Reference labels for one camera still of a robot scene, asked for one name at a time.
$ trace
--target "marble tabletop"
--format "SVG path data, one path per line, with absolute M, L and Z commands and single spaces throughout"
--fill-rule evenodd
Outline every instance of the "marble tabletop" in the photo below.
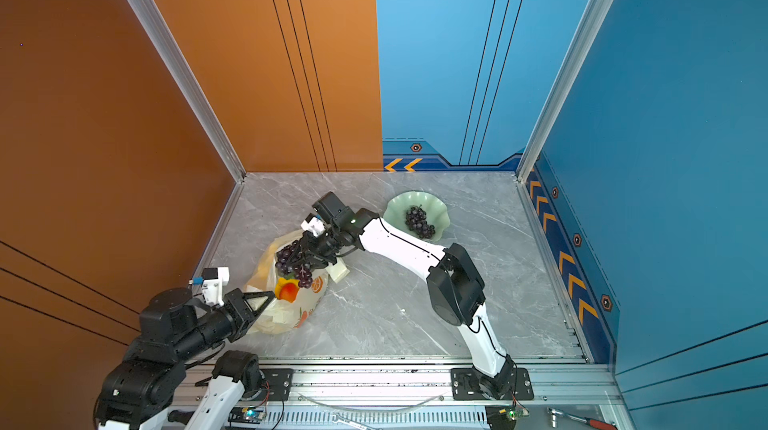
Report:
M 460 243 L 485 280 L 488 315 L 513 357 L 579 357 L 564 324 L 511 173 L 250 173 L 213 258 L 242 286 L 277 236 L 299 228 L 312 203 L 333 191 L 353 210 L 383 214 L 389 200 L 421 190 L 447 206 L 438 242 Z M 456 327 L 429 305 L 426 283 L 367 252 L 345 257 L 350 274 L 330 287 L 299 329 L 255 333 L 230 348 L 263 357 L 468 356 Z

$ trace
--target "blue wall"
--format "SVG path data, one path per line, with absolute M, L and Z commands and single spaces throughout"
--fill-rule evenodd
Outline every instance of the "blue wall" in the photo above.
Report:
M 768 382 L 767 9 L 615 0 L 544 146 L 620 306 L 616 371 L 641 430 L 694 408 L 745 425 L 718 406 L 765 396 L 698 398 Z
M 384 139 L 425 140 L 452 164 L 519 152 L 587 2 L 376 0 Z

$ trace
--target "red tool handle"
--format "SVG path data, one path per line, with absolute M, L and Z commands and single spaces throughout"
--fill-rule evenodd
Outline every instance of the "red tool handle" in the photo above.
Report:
M 601 422 L 600 420 L 593 420 L 592 418 L 587 418 L 587 425 L 591 426 L 592 428 L 599 428 L 600 430 L 618 430 L 615 426 Z

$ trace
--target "metal post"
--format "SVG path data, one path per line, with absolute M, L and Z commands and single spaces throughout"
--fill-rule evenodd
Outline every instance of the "metal post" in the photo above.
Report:
M 227 138 L 224 128 L 216 118 L 214 110 L 210 107 L 203 89 L 197 82 L 192 69 L 184 58 L 168 25 L 160 14 L 154 0 L 128 0 L 130 7 L 136 13 L 136 17 L 149 35 L 154 47 L 165 62 L 171 76 L 176 80 L 181 92 L 190 104 L 192 111 L 200 120 L 200 125 L 205 129 L 208 138 L 214 144 L 216 151 L 229 169 L 235 182 L 241 183 L 245 178 L 245 168 L 237 157 L 234 147 Z
M 550 130 L 552 130 L 554 120 L 558 118 L 560 109 L 571 91 L 574 80 L 581 70 L 581 65 L 584 63 L 584 59 L 592 47 L 592 42 L 600 31 L 600 26 L 613 2 L 614 0 L 589 0 L 587 3 L 587 8 L 584 9 L 584 14 L 581 16 L 581 21 L 571 41 L 571 46 L 565 53 L 563 64 L 554 79 L 542 113 L 538 116 L 531 138 L 528 140 L 528 145 L 525 146 L 525 151 L 520 159 L 516 172 L 519 181 L 524 182 L 531 172 L 533 164 L 542 151 Z

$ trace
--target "scalloped bowl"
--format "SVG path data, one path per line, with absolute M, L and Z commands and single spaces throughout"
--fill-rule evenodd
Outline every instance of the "scalloped bowl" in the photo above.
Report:
M 416 238 L 416 233 L 408 229 L 406 225 L 406 211 L 411 206 L 421 206 L 427 213 L 427 222 L 435 226 L 435 235 L 430 238 L 432 242 L 442 238 L 442 233 L 451 225 L 448 217 L 448 207 L 434 195 L 425 192 L 405 192 L 389 200 L 384 212 L 384 221 Z

